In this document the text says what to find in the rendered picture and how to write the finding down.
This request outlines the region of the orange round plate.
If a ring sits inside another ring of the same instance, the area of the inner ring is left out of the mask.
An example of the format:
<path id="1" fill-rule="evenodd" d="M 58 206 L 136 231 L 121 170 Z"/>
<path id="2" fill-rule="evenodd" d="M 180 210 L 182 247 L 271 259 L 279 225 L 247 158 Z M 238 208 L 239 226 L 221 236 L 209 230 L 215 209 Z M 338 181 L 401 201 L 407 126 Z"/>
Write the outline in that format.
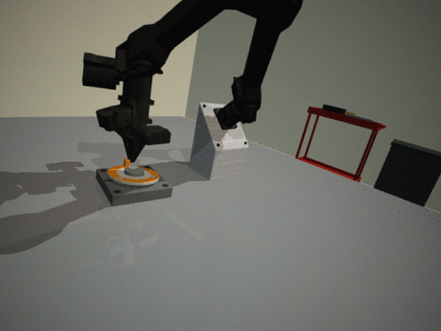
<path id="1" fill-rule="evenodd" d="M 144 175 L 135 177 L 135 176 L 127 176 L 124 174 L 124 168 L 129 165 L 130 160 L 128 158 L 124 158 L 123 165 L 111 167 L 107 171 L 107 176 L 113 180 L 114 182 L 118 182 L 120 184 L 133 185 L 133 186 L 146 186 L 151 185 L 159 180 L 159 175 L 153 171 L 152 169 L 144 168 Z"/>

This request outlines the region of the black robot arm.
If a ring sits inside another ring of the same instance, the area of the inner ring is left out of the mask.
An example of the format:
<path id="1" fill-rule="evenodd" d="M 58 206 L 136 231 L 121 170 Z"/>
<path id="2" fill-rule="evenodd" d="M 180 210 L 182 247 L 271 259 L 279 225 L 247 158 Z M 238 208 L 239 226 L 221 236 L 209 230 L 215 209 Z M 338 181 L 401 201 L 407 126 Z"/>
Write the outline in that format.
<path id="1" fill-rule="evenodd" d="M 294 21 L 304 0 L 181 0 L 154 24 L 133 31 L 115 48 L 115 58 L 85 52 L 82 85 L 151 95 L 152 76 L 160 69 L 172 50 L 225 9 L 237 10 L 257 18 L 243 75 L 234 77 L 233 100 L 215 107 L 220 127 L 237 128 L 236 123 L 255 122 L 261 107 L 261 83 L 282 31 Z M 137 127 L 134 103 L 120 104 L 96 111 L 100 127 L 108 132 L 129 126 Z"/>

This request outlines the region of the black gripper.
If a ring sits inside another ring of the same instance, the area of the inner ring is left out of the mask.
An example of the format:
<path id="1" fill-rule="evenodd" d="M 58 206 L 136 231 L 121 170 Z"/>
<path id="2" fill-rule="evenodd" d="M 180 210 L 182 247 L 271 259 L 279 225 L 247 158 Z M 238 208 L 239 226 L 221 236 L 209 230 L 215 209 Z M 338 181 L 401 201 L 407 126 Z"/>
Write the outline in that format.
<path id="1" fill-rule="evenodd" d="M 151 95 L 140 95 L 135 93 L 125 93 L 118 95 L 118 100 L 122 105 L 129 107 L 134 103 L 137 112 L 137 127 L 129 126 L 116 129 L 115 132 L 123 138 L 127 158 L 130 162 L 135 162 L 145 145 L 168 144 L 170 142 L 170 131 L 160 125 L 152 124 L 153 119 L 149 119 L 150 105 L 154 106 L 155 101 L 151 100 Z"/>

